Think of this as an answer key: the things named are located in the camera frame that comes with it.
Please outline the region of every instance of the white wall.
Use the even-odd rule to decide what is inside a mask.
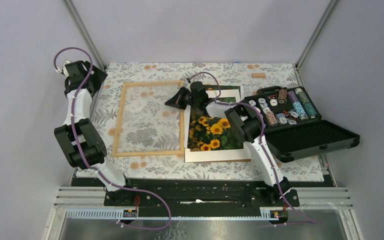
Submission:
[[[295,63],[329,0],[73,2],[107,63]]]
[[[361,135],[329,155],[364,238],[384,239],[384,1],[340,1],[302,74],[323,117]]]
[[[85,48],[61,1],[0,1],[0,240],[40,239],[69,178],[54,138],[67,114],[64,78],[53,69],[68,46]]]

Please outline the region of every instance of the sunflower photo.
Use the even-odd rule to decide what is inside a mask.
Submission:
[[[235,103],[235,97],[220,97],[225,103]],[[187,148],[191,152],[243,149],[243,143],[236,139],[226,118],[206,117],[192,107],[190,109]]]

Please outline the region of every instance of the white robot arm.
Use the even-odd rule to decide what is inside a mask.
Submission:
[[[94,73],[89,76],[86,84],[83,85],[84,88],[80,89],[77,97],[75,97],[75,92],[77,91],[79,84],[83,81],[88,72],[84,67],[86,67],[86,69],[92,67]],[[55,137],[69,164],[74,168],[79,167],[81,169],[86,169],[87,166],[79,153],[71,126],[72,104],[73,100],[76,99],[74,106],[74,125],[87,163],[94,170],[96,177],[105,184],[107,191],[116,191],[119,188],[115,187],[113,184],[123,187],[126,185],[126,179],[110,162],[105,161],[104,157],[107,155],[107,149],[104,141],[89,119],[92,98],[96,92],[99,91],[107,74],[100,69],[91,66],[90,63],[82,61],[65,61],[62,72],[67,76],[64,92],[68,99],[68,111],[63,125],[54,130]],[[106,180],[103,179],[99,172],[105,176]]]
[[[217,104],[213,101],[206,106],[206,112],[210,117],[226,118],[226,112],[228,112],[232,107],[233,106]],[[242,121],[246,121],[248,118],[248,116],[240,117]],[[244,144],[251,153],[251,160],[258,167],[258,169],[260,169],[262,173],[262,180],[269,186],[275,186],[276,178],[273,171],[276,171],[277,177],[280,180],[284,178],[284,174],[281,172],[277,164],[274,164],[274,168],[272,168],[270,160],[272,163],[275,163],[275,159],[267,146],[266,136],[263,135],[261,140],[262,145],[260,145],[259,136],[254,138],[253,142],[245,141]]]
[[[188,86],[190,86],[190,90],[185,87],[180,88],[165,105],[178,109],[185,109],[187,105],[191,105],[209,117],[227,118],[235,137],[248,147],[251,160],[261,170],[261,180],[269,187],[273,187],[273,191],[280,198],[277,177],[282,192],[287,194],[291,190],[291,185],[276,165],[267,146],[266,137],[263,135],[260,138],[264,123],[255,109],[251,106],[248,107],[247,102],[232,105],[215,102],[208,97],[204,85],[200,81],[194,81]]]

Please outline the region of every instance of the gray floor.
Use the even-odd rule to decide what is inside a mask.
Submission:
[[[303,221],[289,213],[289,221]],[[176,220],[159,231],[120,228],[114,220],[67,219],[62,240],[341,240],[346,239],[341,219],[334,210],[307,210],[305,214],[326,225],[297,224],[284,227],[267,221]],[[159,227],[165,221],[136,221],[134,225]]]

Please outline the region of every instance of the poker chip case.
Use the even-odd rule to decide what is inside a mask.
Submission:
[[[276,104],[274,99],[277,99],[280,90],[284,99],[283,89],[288,92],[286,102]],[[295,94],[290,92],[299,93],[299,96],[295,97]],[[257,91],[257,95],[245,97],[244,100],[246,102],[252,100],[252,105],[260,110],[266,125],[264,134],[267,145],[281,162],[288,163],[318,154],[354,148],[360,143],[360,135],[322,119],[302,86],[261,88]],[[277,116],[277,124],[274,124],[272,113]]]

